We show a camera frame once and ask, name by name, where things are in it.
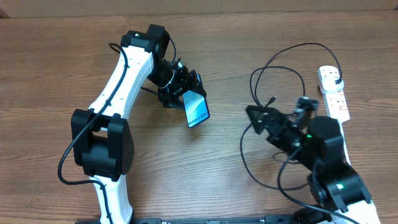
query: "smartphone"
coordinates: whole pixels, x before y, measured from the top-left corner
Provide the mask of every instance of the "smartphone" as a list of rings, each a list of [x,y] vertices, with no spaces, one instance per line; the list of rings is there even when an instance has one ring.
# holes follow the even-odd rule
[[[204,96],[193,91],[187,91],[182,95],[182,99],[189,128],[193,128],[209,119],[210,112]]]

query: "black cable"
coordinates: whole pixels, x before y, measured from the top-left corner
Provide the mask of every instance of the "black cable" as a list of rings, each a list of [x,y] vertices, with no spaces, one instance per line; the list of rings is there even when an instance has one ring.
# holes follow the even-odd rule
[[[289,199],[290,201],[292,201],[292,202],[294,202],[294,203],[296,203],[296,204],[298,204],[298,205],[301,205],[301,206],[306,207],[306,208],[314,209],[314,210],[316,210],[316,211],[319,211],[319,212],[322,212],[322,213],[325,213],[325,214],[334,215],[334,216],[337,216],[337,217],[340,217],[340,218],[344,218],[345,220],[348,220],[348,221],[350,221],[350,222],[352,222],[352,223],[354,223],[354,224],[360,224],[360,223],[356,222],[355,220],[353,220],[352,218],[349,218],[349,217],[347,217],[347,216],[345,216],[345,215],[342,215],[342,214],[340,214],[340,213],[333,212],[333,211],[328,211],[328,210],[326,210],[326,209],[324,209],[324,208],[318,208],[318,207],[315,207],[315,206],[313,206],[313,205],[309,205],[309,204],[307,204],[307,203],[301,202],[301,201],[299,201],[299,200],[297,200],[297,199],[291,197],[290,195],[288,195],[288,194],[285,192],[285,189],[283,189],[283,188],[282,188],[282,185],[280,184],[280,178],[281,178],[281,176],[282,176],[282,172],[283,172],[283,170],[285,169],[285,166],[287,165],[287,163],[288,163],[290,160],[292,160],[301,150],[302,150],[301,147],[299,147],[298,149],[296,149],[296,150],[286,159],[286,161],[284,162],[284,164],[282,165],[282,167],[280,167],[280,170],[279,170],[279,173],[278,173],[278,179],[277,179],[277,181],[278,181],[278,189],[280,190],[280,192],[281,192],[287,199]]]
[[[285,155],[289,156],[289,154],[288,154],[287,152],[279,151],[279,152],[277,152],[277,153],[274,153],[274,155],[272,155],[273,160],[275,160],[275,161],[277,161],[277,162],[285,162],[285,161],[282,161],[282,160],[276,158],[276,156],[279,155],[279,154],[285,154]],[[290,161],[289,161],[288,164],[296,165],[296,164],[301,164],[301,162],[299,162],[299,161],[297,161],[297,162],[290,162]]]
[[[319,188],[318,188],[318,179],[316,179],[317,177],[317,166],[319,165],[319,160],[317,159],[314,163],[313,163],[313,167],[312,167],[312,175],[311,175],[311,179],[312,179],[312,183],[313,186],[315,187],[315,190],[317,192],[319,192]]]
[[[284,50],[281,50],[280,52],[276,53],[276,54],[267,62],[266,66],[264,66],[264,67],[262,68],[261,73],[260,73],[260,75],[259,75],[259,77],[258,77],[258,79],[257,79],[257,82],[256,82],[256,87],[254,88],[254,94],[252,93],[253,99],[254,99],[254,101],[257,103],[257,105],[260,105],[260,102],[259,102],[259,100],[258,100],[258,98],[257,98],[257,86],[258,86],[258,84],[259,84],[261,75],[262,75],[262,73],[264,72],[264,70],[265,70],[266,68],[269,68],[268,65],[269,65],[269,64],[276,58],[276,56],[278,56],[280,53],[285,52],[286,50],[289,50],[289,49],[292,49],[292,48],[295,48],[295,47],[303,46],[303,45],[319,45],[319,46],[321,46],[321,47],[327,49],[327,51],[329,51],[329,53],[331,54],[331,56],[333,56],[333,58],[335,59],[335,61],[336,61],[336,63],[337,63],[337,66],[338,66],[338,71],[340,72],[340,78],[339,78],[338,80],[336,80],[336,84],[341,83],[341,81],[343,80],[343,72],[341,71],[340,63],[338,62],[336,55],[335,55],[327,46],[325,46],[325,45],[323,45],[323,44],[319,44],[319,43],[304,43],[304,44],[297,44],[297,45],[295,45],[295,46],[288,47],[288,48],[286,48],[286,49],[284,49]],[[252,91],[251,79],[250,79],[250,90]]]
[[[159,94],[157,92],[155,92],[154,90],[150,90],[150,89],[145,88],[145,87],[141,87],[141,90],[145,90],[145,91],[148,91],[149,93],[153,93],[153,94],[159,96]]]
[[[71,151],[71,149],[73,148],[73,146],[75,145],[77,140],[79,140],[81,138],[81,136],[87,132],[87,130],[89,130],[89,129],[91,129],[93,127],[93,125],[95,124],[95,121],[101,116],[101,114],[109,106],[109,104],[111,103],[113,97],[115,96],[116,92],[118,91],[120,85],[122,84],[124,77],[126,76],[127,68],[129,68],[127,55],[124,52],[124,50],[122,49],[122,47],[120,47],[118,44],[115,44],[115,43],[109,43],[109,46],[113,50],[115,50],[114,47],[117,47],[120,50],[119,52],[121,52],[123,54],[124,61],[125,61],[123,73],[122,73],[122,75],[120,77],[120,80],[119,80],[118,84],[116,85],[116,87],[112,91],[111,95],[105,101],[104,106],[98,111],[98,113],[94,116],[94,118],[91,119],[90,122],[88,124],[86,124],[86,126],[79,132],[79,134],[69,144],[69,146],[67,147],[67,150],[63,153],[63,156],[61,157],[60,162],[58,164],[58,178],[61,180],[61,182],[63,182],[64,184],[67,184],[67,185],[98,184],[100,186],[100,189],[103,191],[103,195],[104,195],[104,204],[105,204],[105,210],[106,210],[106,218],[109,219],[110,224],[113,224],[113,221],[112,221],[112,218],[111,218],[111,213],[109,211],[108,198],[106,196],[105,185],[101,181],[98,181],[98,180],[67,181],[67,180],[65,180],[62,177],[62,165],[65,162],[65,159],[67,158],[69,152]]]
[[[261,186],[263,186],[263,187],[266,187],[266,188],[268,188],[268,189],[279,190],[279,188],[277,188],[277,187],[273,187],[273,186],[270,186],[270,185],[266,185],[266,184],[263,184],[263,183],[261,183],[260,181],[258,181],[258,180],[251,174],[251,172],[250,172],[250,170],[249,170],[249,168],[248,168],[248,165],[246,164],[246,160],[244,159],[244,155],[243,155],[243,147],[242,147],[242,144],[243,144],[243,137],[244,137],[244,135],[246,134],[246,132],[251,128],[252,125],[253,125],[253,124],[249,124],[249,126],[243,131],[243,134],[242,134],[242,137],[241,137],[241,157],[242,157],[243,164],[244,164],[244,166],[245,166],[245,168],[246,168],[248,174],[250,175],[250,177],[251,177],[257,184],[259,184],[259,185],[261,185]],[[298,189],[302,189],[303,187],[305,187],[305,186],[307,186],[307,185],[308,185],[308,184],[303,184],[303,185],[298,186],[298,187],[286,188],[286,189],[284,189],[284,190],[298,190]]]
[[[305,96],[305,83],[304,83],[303,77],[299,74],[299,72],[295,71],[295,70],[292,69],[292,68],[285,67],[285,66],[268,66],[267,68],[282,68],[282,69],[290,70],[290,71],[296,73],[296,75],[298,75],[298,77],[300,78],[300,80],[301,80],[301,82],[302,82],[302,86],[303,86],[303,96]],[[255,72],[258,71],[258,70],[262,70],[262,69],[265,69],[265,67],[257,68],[255,71],[252,72],[252,74],[251,74],[251,76],[250,76],[250,91],[251,91],[251,94],[252,94],[252,97],[253,97],[254,101],[256,102],[256,104],[257,104],[258,106],[267,107],[267,106],[269,106],[271,103],[273,103],[273,102],[276,100],[276,97],[273,96],[273,97],[268,101],[268,103],[267,103],[265,106],[263,106],[259,101],[256,101],[256,98],[254,97],[254,93],[253,93],[253,91],[252,91],[252,85],[251,85],[251,83],[252,83],[252,78],[253,78],[253,75],[255,74]],[[246,164],[246,160],[244,159],[244,155],[243,155],[243,137],[244,137],[244,135],[247,133],[247,131],[251,128],[251,126],[252,126],[252,124],[249,124],[249,126],[243,131],[242,136],[241,136],[240,148],[241,148],[241,157],[242,157],[243,164],[244,164],[244,166],[245,166],[245,168],[246,168],[248,174],[250,175],[250,177],[251,177],[256,183],[258,183],[259,185],[261,185],[261,186],[263,186],[263,187],[269,188],[269,189],[278,190],[277,187],[269,186],[269,185],[263,184],[263,183],[261,183],[260,181],[258,181],[258,180],[251,174],[251,172],[250,172],[250,170],[249,170],[249,167],[248,167],[248,165]],[[287,189],[285,189],[285,190],[298,190],[298,189],[301,189],[301,188],[303,188],[303,187],[305,187],[305,186],[307,186],[307,185],[308,185],[308,184],[303,184],[303,185],[301,185],[301,186],[298,186],[298,187],[291,187],[291,188],[287,188]]]
[[[258,71],[258,70],[264,71],[266,68],[282,68],[282,69],[286,69],[286,70],[289,70],[289,71],[292,71],[292,72],[296,73],[296,75],[298,75],[298,77],[301,79],[301,83],[302,83],[302,85],[303,85],[303,96],[305,96],[305,83],[304,83],[304,79],[303,79],[303,77],[299,74],[299,72],[297,72],[297,71],[294,70],[293,68],[289,68],[289,67],[285,67],[285,66],[268,66],[268,67],[257,68],[257,69],[254,70],[254,71],[252,72],[252,74],[250,75],[250,92],[251,92],[251,96],[253,97],[254,102],[255,102],[258,106],[264,107],[264,106],[260,103],[259,99],[257,98],[257,92],[255,91],[255,92],[253,93],[253,89],[252,89],[252,79],[253,79],[253,75],[255,74],[256,71]],[[261,74],[260,74],[259,77],[257,78],[257,84],[259,83],[260,78],[261,78]]]
[[[175,59],[177,58],[177,50],[175,49],[175,44],[174,44],[174,41],[172,38],[170,38],[170,41],[172,42],[173,48],[174,48],[174,57],[173,57],[173,60],[171,61],[171,63],[173,63],[175,61]]]

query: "wooden table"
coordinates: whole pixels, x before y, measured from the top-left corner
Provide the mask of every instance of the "wooden table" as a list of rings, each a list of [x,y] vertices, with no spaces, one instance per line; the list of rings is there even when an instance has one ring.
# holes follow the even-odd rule
[[[136,217],[258,217],[300,207],[257,185],[246,172],[239,138],[253,105],[249,76],[279,50],[319,42],[338,57],[351,120],[344,125],[353,167],[370,189],[382,223],[398,219],[398,12],[300,12],[0,20],[0,223],[73,223],[98,218],[93,186],[63,185],[57,165],[71,141],[70,118],[104,88],[129,29],[166,26],[177,55],[202,75],[211,118],[188,129],[182,111],[164,109],[140,92],[130,116],[136,154],[127,175]],[[172,49],[166,58],[172,58]],[[304,46],[272,63],[299,71],[307,96],[321,100],[317,69],[335,65],[330,54]],[[150,82],[144,86],[155,89]],[[270,70],[259,98],[277,96],[288,112],[302,93],[293,73]],[[320,114],[325,114],[320,105]],[[249,167],[275,185],[277,149],[250,130],[244,140]],[[68,180],[87,179],[69,156]],[[288,166],[283,185],[309,173]],[[313,203],[308,188],[290,193]]]

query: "wall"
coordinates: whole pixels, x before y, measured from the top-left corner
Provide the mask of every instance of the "wall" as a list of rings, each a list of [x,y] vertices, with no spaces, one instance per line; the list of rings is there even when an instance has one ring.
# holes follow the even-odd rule
[[[389,10],[398,0],[0,0],[4,17]]]

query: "green led light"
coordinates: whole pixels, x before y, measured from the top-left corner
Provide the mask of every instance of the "green led light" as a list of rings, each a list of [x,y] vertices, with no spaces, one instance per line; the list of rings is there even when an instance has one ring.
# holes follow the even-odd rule
[[[336,184],[336,187],[337,187],[339,190],[344,189],[344,185],[343,185],[343,184]]]

